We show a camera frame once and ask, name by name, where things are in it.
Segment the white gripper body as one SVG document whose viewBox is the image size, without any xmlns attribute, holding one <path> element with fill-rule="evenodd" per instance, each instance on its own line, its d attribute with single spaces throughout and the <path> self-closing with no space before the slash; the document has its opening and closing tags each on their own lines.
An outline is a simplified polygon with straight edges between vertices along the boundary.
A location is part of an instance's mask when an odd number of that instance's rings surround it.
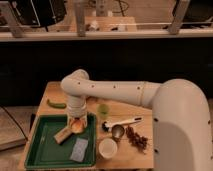
<svg viewBox="0 0 213 171">
<path fill-rule="evenodd" d="M 67 116 L 69 118 L 81 118 L 87 114 L 86 104 L 81 106 L 67 105 Z"/>
</svg>

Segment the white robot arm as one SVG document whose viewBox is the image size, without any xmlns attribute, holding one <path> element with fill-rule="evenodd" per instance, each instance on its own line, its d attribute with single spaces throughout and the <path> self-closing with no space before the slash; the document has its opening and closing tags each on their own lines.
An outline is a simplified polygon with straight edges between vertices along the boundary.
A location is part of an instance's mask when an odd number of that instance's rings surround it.
<svg viewBox="0 0 213 171">
<path fill-rule="evenodd" d="M 61 81 L 67 113 L 86 114 L 88 96 L 148 108 L 153 116 L 154 171 L 213 171 L 210 109 L 203 91 L 185 79 L 92 81 L 78 69 Z"/>
</svg>

